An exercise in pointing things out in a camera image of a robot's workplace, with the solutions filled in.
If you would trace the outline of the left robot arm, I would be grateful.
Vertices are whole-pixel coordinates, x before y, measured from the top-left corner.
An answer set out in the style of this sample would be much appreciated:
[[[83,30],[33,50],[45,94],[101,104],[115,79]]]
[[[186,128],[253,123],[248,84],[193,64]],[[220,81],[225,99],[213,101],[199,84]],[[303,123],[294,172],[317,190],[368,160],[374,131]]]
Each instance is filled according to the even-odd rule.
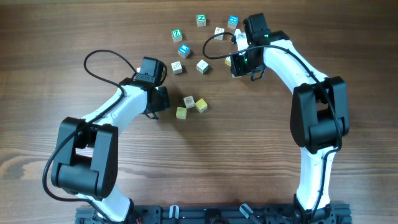
[[[86,202],[105,223],[133,223],[134,204],[116,185],[118,139],[140,114],[154,119],[169,107],[166,87],[159,82],[125,78],[115,94],[96,111],[78,119],[67,117],[57,145],[45,165],[43,188],[55,200],[48,182],[71,196],[67,202]]]

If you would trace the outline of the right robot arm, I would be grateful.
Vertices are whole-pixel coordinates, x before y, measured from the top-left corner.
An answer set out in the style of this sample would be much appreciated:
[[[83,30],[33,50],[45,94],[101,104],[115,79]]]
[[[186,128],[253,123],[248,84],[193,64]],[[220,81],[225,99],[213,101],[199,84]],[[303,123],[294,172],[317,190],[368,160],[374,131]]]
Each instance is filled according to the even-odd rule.
[[[346,84],[311,66],[282,32],[241,32],[231,39],[234,76],[274,71],[292,92],[290,132],[300,147],[300,182],[294,195],[295,223],[336,223],[336,207],[329,197],[333,160],[349,131]]]

